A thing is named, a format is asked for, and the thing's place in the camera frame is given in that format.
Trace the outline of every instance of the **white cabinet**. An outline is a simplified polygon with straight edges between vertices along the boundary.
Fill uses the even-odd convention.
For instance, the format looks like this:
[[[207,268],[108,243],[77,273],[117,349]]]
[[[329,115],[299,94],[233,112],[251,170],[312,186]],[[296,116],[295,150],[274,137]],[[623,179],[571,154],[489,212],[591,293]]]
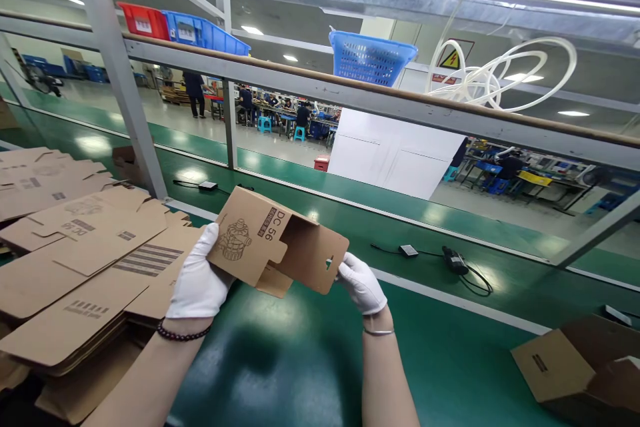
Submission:
[[[428,200],[464,138],[343,109],[329,173]]]

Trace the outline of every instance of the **person's hand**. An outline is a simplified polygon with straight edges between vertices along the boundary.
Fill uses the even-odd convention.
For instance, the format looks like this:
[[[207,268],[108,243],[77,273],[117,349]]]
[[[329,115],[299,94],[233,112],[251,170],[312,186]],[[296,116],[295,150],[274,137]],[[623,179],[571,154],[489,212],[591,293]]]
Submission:
[[[338,282],[347,289],[363,315],[377,314],[387,305],[387,298],[371,268],[349,252],[338,268]]]
[[[214,317],[220,311],[235,278],[207,260],[218,231],[218,224],[209,224],[185,259],[166,318]]]

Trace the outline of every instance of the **red container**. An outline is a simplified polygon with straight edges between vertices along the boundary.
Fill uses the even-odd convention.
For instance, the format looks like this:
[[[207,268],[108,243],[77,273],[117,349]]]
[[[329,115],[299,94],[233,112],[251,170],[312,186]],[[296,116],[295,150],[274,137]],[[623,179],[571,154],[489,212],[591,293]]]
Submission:
[[[316,170],[327,171],[329,169],[329,155],[318,155],[314,161],[313,168]]]
[[[169,40],[167,19],[160,10],[142,7],[132,3],[117,3],[125,12],[127,28],[131,33],[160,40]]]

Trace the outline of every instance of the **forearm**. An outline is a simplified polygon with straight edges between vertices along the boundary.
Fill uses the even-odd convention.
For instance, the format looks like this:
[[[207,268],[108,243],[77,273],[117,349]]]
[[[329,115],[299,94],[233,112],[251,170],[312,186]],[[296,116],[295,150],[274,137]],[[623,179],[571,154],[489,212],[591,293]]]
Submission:
[[[213,318],[166,319],[176,334],[196,334]],[[84,427],[156,427],[164,425],[173,400],[203,338],[190,342],[166,340],[155,334],[138,359],[83,424]]]
[[[364,316],[363,321],[367,330],[393,330],[388,306],[374,316]],[[372,336],[363,332],[362,335],[364,427],[419,426],[395,334]]]

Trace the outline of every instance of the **cardboard box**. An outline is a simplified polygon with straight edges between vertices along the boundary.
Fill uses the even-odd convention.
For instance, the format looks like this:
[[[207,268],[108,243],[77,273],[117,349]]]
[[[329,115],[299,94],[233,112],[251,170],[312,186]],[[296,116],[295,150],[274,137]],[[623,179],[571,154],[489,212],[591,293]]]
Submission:
[[[188,222],[183,212],[124,187],[34,213],[21,224],[30,230],[19,232],[29,241],[11,241],[51,242],[0,269],[0,312],[23,322],[169,226]]]
[[[135,158],[133,146],[128,145],[127,147],[114,148],[111,152],[111,158],[113,159],[113,165],[120,178],[127,179],[138,187],[146,187],[142,170],[140,170],[140,165],[138,165]]]
[[[349,240],[258,193],[236,187],[216,220],[207,259],[262,292],[282,298],[293,280],[328,294]]]
[[[36,407],[71,425],[86,419],[133,365],[142,348],[126,336],[61,378],[47,378]]]
[[[640,425],[640,332],[589,316],[511,351],[536,401],[579,426]]]
[[[0,163],[0,222],[101,191],[113,183],[102,163],[38,150],[6,152],[10,155]]]
[[[203,231],[182,226],[178,217],[174,213],[174,222],[159,235],[121,256],[1,339],[0,351],[38,372],[64,376],[117,337],[128,318],[156,324],[169,307],[184,259]],[[46,250],[42,248],[23,259]]]

